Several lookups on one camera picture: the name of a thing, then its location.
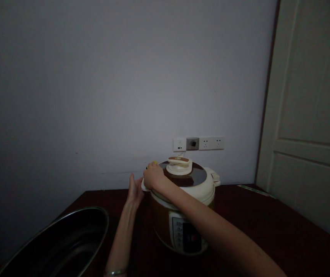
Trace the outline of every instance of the bracelet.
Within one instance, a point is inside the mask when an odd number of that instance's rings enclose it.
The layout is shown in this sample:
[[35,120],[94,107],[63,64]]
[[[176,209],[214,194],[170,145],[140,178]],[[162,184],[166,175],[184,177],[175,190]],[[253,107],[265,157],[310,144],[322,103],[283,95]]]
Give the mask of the bracelet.
[[115,271],[106,271],[104,274],[107,276],[120,276],[126,273],[126,268],[115,270]]

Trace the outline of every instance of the wrist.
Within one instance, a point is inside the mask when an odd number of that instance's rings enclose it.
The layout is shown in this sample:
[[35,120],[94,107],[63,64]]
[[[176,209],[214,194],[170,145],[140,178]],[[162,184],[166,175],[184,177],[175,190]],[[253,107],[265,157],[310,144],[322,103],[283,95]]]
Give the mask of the wrist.
[[153,189],[160,194],[165,194],[166,190],[171,187],[171,185],[174,185],[174,183],[171,182],[166,176],[163,176],[163,178],[157,180],[153,186]]

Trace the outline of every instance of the hand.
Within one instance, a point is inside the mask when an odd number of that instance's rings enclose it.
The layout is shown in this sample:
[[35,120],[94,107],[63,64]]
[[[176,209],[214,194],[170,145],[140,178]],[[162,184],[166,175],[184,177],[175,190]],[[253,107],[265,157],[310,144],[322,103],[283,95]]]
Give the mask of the hand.
[[148,164],[147,169],[143,172],[144,185],[148,189],[155,189],[163,183],[166,178],[164,170],[155,162]]
[[137,180],[134,180],[134,174],[132,173],[130,175],[129,179],[129,192],[128,192],[128,198],[126,199],[127,203],[134,204],[136,208],[139,207],[143,197],[144,193],[142,191],[142,180],[143,177]]

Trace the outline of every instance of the forearm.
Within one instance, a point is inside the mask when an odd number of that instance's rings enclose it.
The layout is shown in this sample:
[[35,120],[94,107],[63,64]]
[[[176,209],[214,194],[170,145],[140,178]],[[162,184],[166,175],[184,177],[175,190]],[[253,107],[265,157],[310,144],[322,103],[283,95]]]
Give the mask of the forearm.
[[169,199],[205,240],[248,276],[286,276],[279,266],[247,235],[193,198],[169,179],[159,193]]
[[124,205],[106,264],[106,272],[124,270],[128,266],[137,208],[138,207],[135,204],[130,202],[126,202]]

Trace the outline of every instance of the control panel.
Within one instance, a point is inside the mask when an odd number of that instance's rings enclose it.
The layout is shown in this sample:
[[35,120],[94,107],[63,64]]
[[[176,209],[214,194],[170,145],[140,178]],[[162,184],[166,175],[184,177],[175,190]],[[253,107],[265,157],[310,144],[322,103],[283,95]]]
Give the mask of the control panel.
[[207,242],[183,215],[171,212],[169,221],[171,242],[176,252],[192,255],[206,250]]

